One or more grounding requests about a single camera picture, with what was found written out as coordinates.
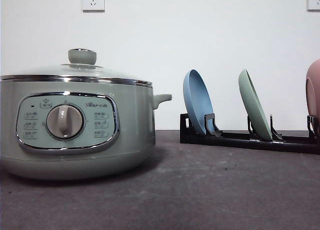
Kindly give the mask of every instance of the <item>electrical socket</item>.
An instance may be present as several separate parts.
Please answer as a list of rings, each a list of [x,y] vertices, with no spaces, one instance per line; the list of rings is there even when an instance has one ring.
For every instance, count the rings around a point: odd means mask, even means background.
[[[105,0],[82,0],[83,12],[105,11]]]
[[[308,11],[320,11],[320,0],[308,0]]]

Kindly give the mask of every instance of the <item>dish rack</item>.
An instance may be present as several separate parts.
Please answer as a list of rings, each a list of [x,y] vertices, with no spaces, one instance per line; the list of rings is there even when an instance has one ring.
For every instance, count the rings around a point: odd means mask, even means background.
[[[216,129],[213,132],[211,132],[208,128],[209,121],[211,120],[211,124],[213,124],[214,128]],[[307,116],[307,128],[309,131],[309,136],[303,137],[284,136],[279,134],[273,127],[273,118],[271,115],[270,128],[272,132],[272,141],[264,141],[255,133],[249,117],[247,117],[249,133],[234,133],[219,130],[215,123],[214,113],[204,116],[204,125],[206,129],[205,136],[198,134],[194,130],[188,114],[180,114],[180,143],[320,155],[320,141],[318,135],[319,122],[317,118],[312,116]]]

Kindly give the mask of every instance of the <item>pink bowl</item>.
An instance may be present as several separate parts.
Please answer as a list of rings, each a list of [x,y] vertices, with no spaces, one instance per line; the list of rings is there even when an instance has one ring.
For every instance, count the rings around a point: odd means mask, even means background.
[[[310,116],[320,120],[320,59],[313,62],[306,74],[306,103]]]

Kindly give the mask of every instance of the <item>blue plate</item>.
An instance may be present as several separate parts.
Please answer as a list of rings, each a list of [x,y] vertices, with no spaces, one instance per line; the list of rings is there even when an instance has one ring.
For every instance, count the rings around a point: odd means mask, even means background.
[[[196,70],[189,71],[184,78],[183,98],[193,128],[200,135],[205,135],[205,115],[214,110],[206,85]],[[212,120],[209,121],[208,128],[215,131]]]

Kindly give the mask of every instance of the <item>rotary knob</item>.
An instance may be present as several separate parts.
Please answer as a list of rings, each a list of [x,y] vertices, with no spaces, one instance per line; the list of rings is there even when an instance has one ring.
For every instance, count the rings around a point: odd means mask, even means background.
[[[82,113],[71,105],[60,105],[53,108],[46,118],[48,131],[60,139],[71,138],[79,134],[83,123]]]

